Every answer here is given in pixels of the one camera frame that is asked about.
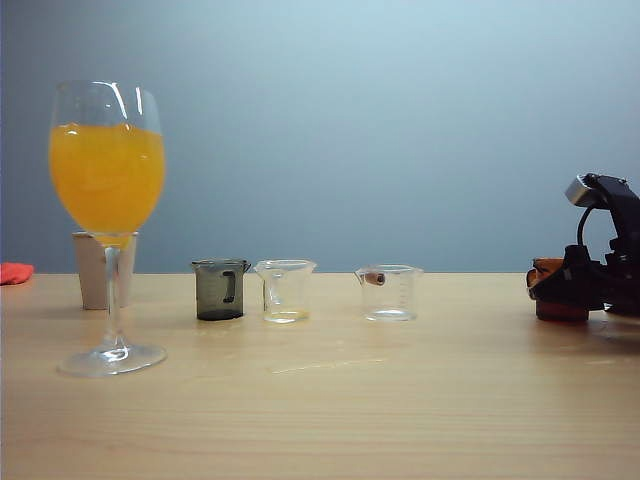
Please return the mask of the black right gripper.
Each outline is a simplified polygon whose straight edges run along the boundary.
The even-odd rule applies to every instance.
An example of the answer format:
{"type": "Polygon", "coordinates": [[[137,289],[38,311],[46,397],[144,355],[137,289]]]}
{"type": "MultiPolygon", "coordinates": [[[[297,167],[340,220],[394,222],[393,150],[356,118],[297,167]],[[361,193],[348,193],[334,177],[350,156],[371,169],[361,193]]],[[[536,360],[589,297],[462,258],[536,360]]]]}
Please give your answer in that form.
{"type": "Polygon", "coordinates": [[[591,259],[584,245],[565,248],[564,269],[532,268],[526,273],[531,300],[566,303],[565,282],[570,296],[589,310],[607,310],[639,315],[639,261],[627,254],[605,255],[606,262],[591,259]]]}

